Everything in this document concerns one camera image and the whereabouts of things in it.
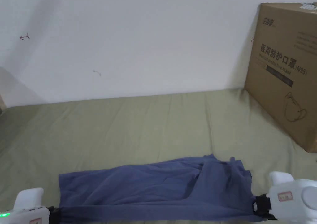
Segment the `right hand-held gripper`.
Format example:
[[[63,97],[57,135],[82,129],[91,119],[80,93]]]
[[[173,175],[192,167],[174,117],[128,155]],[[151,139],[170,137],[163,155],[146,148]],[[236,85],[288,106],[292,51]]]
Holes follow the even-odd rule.
[[[317,220],[317,181],[295,180],[289,173],[270,173],[269,192],[256,197],[252,203],[257,219],[279,221]]]

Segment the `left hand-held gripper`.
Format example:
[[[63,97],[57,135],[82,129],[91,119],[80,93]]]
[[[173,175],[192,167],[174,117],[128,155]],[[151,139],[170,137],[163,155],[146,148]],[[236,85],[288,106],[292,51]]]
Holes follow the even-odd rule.
[[[1,224],[60,224],[61,210],[42,205],[43,188],[18,193],[11,210],[0,213]]]

